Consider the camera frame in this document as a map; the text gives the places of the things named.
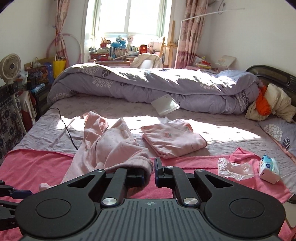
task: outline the orange cloth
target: orange cloth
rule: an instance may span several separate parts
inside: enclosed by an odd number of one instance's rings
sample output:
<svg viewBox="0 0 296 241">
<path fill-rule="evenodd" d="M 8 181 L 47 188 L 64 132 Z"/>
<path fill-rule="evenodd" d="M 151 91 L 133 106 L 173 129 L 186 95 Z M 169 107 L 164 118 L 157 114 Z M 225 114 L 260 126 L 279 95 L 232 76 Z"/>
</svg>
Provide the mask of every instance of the orange cloth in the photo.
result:
<svg viewBox="0 0 296 241">
<path fill-rule="evenodd" d="M 267 90 L 266 86 L 259 88 L 259 96 L 256 100 L 256 109 L 260 115 L 269 115 L 271 114 L 271 108 L 269 103 L 267 102 L 264 94 Z"/>
</svg>

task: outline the white pole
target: white pole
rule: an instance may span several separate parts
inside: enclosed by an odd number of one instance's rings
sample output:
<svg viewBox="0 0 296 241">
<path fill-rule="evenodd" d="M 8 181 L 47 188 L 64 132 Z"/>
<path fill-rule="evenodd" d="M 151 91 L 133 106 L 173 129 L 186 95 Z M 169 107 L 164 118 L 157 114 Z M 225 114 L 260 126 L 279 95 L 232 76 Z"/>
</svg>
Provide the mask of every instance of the white pole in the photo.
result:
<svg viewBox="0 0 296 241">
<path fill-rule="evenodd" d="M 223 10 L 223 11 L 209 12 L 209 13 L 201 14 L 201 15 L 194 16 L 194 17 L 191 17 L 191 18 L 185 18 L 185 19 L 183 19 L 183 20 L 181 21 L 180 34 L 179 34 L 179 39 L 178 39 L 178 46 L 177 46 L 177 54 L 176 54 L 175 68 L 176 68 L 176 66 L 177 66 L 177 58 L 178 58 L 178 52 L 179 52 L 179 45 L 180 45 L 180 38 L 181 38 L 182 23 L 183 23 L 184 21 L 189 20 L 189 19 L 193 19 L 193 18 L 198 18 L 198 17 L 206 16 L 206 15 L 211 15 L 211 14 L 214 14 L 214 13 L 220 13 L 220 12 L 226 12 L 226 11 L 232 11 L 232 10 L 244 10 L 244 9 L 245 9 L 245 8 L 233 8 L 233 9 Z"/>
</svg>

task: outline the bed sheet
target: bed sheet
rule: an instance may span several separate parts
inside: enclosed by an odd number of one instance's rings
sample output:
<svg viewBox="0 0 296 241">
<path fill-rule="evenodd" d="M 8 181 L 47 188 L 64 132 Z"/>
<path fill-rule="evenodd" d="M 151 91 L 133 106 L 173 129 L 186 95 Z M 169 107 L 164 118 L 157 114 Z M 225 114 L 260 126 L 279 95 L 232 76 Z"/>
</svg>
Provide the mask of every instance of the bed sheet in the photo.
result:
<svg viewBox="0 0 296 241">
<path fill-rule="evenodd" d="M 267 154 L 278 161 L 283 182 L 296 194 L 296 165 L 255 121 L 246 119 L 244 115 L 213 115 L 178 109 L 169 113 L 166 118 L 160 118 L 150 104 L 82 94 L 59 100 L 52 107 L 60 109 L 62 119 L 77 147 L 83 139 L 82 114 L 96 111 L 108 119 L 109 126 L 122 117 L 139 145 L 149 149 L 150 157 L 155 157 L 156 154 L 142 139 L 141 127 L 178 118 L 185 119 L 208 142 L 207 147 L 187 156 L 231 154 L 238 147 L 258 156 Z M 43 115 L 14 149 L 22 148 L 76 153 L 57 109 L 49 110 Z"/>
</svg>

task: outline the black cable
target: black cable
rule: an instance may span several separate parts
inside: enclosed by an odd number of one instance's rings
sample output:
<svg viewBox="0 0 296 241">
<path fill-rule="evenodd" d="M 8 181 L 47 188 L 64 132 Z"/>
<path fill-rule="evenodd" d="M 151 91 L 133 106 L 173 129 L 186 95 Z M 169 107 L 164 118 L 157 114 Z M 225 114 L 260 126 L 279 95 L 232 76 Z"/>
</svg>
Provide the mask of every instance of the black cable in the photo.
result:
<svg viewBox="0 0 296 241">
<path fill-rule="evenodd" d="M 76 147 L 76 145 L 75 145 L 74 142 L 73 142 L 73 139 L 72 139 L 72 137 L 71 137 L 71 135 L 70 135 L 70 132 L 68 131 L 68 128 L 67 128 L 66 123 L 62 120 L 62 115 L 61 115 L 61 112 L 60 112 L 59 108 L 57 108 L 57 107 L 52 107 L 52 108 L 50 108 L 50 109 L 58 109 L 58 111 L 59 111 L 59 118 L 60 118 L 60 120 L 64 123 L 64 125 L 65 125 L 65 127 L 66 127 L 66 130 L 67 130 L 67 132 L 68 132 L 68 134 L 69 134 L 69 136 L 70 136 L 70 139 L 71 139 L 71 141 L 72 141 L 73 146 L 76 148 L 76 150 L 78 150 L 78 148 Z"/>
<path fill-rule="evenodd" d="M 222 0 L 222 2 L 220 3 L 220 6 L 219 6 L 219 8 L 218 8 L 218 11 L 220 11 L 220 7 L 221 7 L 222 4 L 223 4 L 222 11 L 224 10 L 225 3 L 223 3 L 223 2 L 224 2 L 224 0 Z"/>
</svg>

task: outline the window frame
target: window frame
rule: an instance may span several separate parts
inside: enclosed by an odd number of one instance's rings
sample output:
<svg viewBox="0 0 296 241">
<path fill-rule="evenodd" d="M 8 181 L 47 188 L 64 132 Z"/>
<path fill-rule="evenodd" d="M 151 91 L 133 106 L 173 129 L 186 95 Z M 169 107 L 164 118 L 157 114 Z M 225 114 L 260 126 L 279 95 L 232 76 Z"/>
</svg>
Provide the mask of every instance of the window frame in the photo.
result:
<svg viewBox="0 0 296 241">
<path fill-rule="evenodd" d="M 125 37 L 125 38 L 128 35 L 147 35 L 147 36 L 153 36 L 153 37 L 161 37 L 163 35 L 167 0 L 160 0 L 160 3 L 159 3 L 156 35 L 145 34 L 145 33 L 135 33 L 135 32 L 128 31 L 132 0 L 128 0 L 128 3 L 127 3 L 124 32 L 99 33 L 101 2 L 102 2 L 102 0 L 96 0 L 96 9 L 95 9 L 95 14 L 94 14 L 94 24 L 93 24 L 94 27 L 93 27 L 93 35 L 92 35 L 92 37 L 94 38 L 94 41 L 98 37 L 101 37 L 101 36 L 98 36 L 98 34 L 103 34 L 103 36 L 106 38 L 116 38 L 119 35 L 122 37 Z"/>
</svg>

